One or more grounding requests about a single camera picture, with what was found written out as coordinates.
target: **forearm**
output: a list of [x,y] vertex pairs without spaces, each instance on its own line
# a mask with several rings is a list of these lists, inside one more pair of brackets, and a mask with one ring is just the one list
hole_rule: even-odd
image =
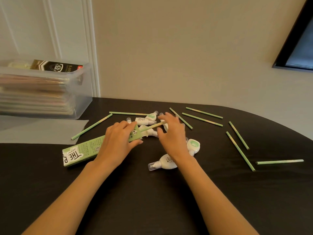
[[88,163],[23,235],[75,234],[92,197],[112,171],[113,167],[98,170],[94,162]]
[[176,164],[197,201],[206,226],[212,235],[258,234],[200,167],[186,155]]

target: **hand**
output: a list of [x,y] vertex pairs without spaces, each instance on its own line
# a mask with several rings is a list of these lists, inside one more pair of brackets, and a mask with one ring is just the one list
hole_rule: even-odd
[[128,142],[129,134],[134,130],[136,124],[137,122],[129,124],[126,121],[122,121],[108,127],[102,146],[94,162],[98,164],[109,164],[113,166],[113,170],[120,165],[130,150],[143,143],[139,139]]
[[170,113],[158,116],[160,120],[165,120],[168,124],[167,133],[163,133],[161,128],[157,129],[160,142],[168,155],[174,160],[189,155],[186,145],[185,127],[179,122],[178,117],[174,117]]

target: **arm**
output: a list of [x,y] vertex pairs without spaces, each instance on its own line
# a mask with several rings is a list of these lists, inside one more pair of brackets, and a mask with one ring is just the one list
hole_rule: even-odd
[[184,127],[169,113],[159,116],[168,123],[168,132],[158,128],[158,136],[167,154],[176,163],[199,206],[212,235],[258,235],[257,231],[214,185],[186,146]]
[[23,235],[75,234],[81,219],[104,180],[141,140],[128,142],[136,122],[115,123],[107,128],[101,149],[75,181],[34,221]]

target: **dark tabletop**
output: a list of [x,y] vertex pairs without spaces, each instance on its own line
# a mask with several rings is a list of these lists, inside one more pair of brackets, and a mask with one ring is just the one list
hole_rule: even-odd
[[[223,119],[186,110],[189,106]],[[313,234],[313,141],[263,117],[222,106],[94,98],[86,127],[109,111],[151,113],[173,108],[224,126],[184,116],[186,136],[201,143],[195,158],[213,182],[260,234]],[[108,126],[135,116],[113,115],[80,136],[102,136]],[[246,150],[231,121],[250,147]],[[252,172],[232,144],[248,157]],[[158,138],[143,139],[92,199],[77,234],[207,234],[196,201],[178,169],[148,170],[166,152]],[[20,234],[78,176],[86,162],[63,166],[68,145],[0,144],[0,234]],[[256,165],[256,161],[304,159],[302,163]]]

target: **plastic storage box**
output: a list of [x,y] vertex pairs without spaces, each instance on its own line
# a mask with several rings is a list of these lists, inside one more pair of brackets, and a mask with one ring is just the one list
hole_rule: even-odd
[[90,64],[55,72],[31,70],[32,62],[0,61],[0,115],[78,119],[92,101]]

